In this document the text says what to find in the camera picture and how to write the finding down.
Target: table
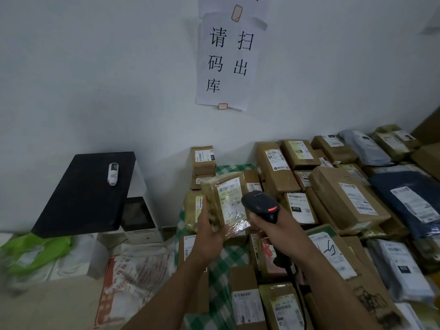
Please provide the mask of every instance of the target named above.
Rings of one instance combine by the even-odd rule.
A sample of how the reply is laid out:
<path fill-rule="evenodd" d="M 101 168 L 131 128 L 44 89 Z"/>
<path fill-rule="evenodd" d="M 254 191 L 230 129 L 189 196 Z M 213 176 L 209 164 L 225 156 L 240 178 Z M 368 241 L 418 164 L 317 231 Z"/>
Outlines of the table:
<path fill-rule="evenodd" d="M 228 172 L 253 170 L 253 165 L 220 165 L 217 166 L 217 176 Z M 174 265 L 177 266 L 179 256 L 180 236 L 189 234 L 185 228 L 185 212 L 183 208 L 179 214 L 176 232 L 176 249 Z M 249 256 L 246 248 L 238 246 L 224 247 L 220 257 L 209 267 L 209 313 L 186 314 L 184 321 L 187 329 L 235 329 L 234 314 L 232 312 L 231 294 L 229 293 L 228 274 L 231 266 L 248 265 Z"/>

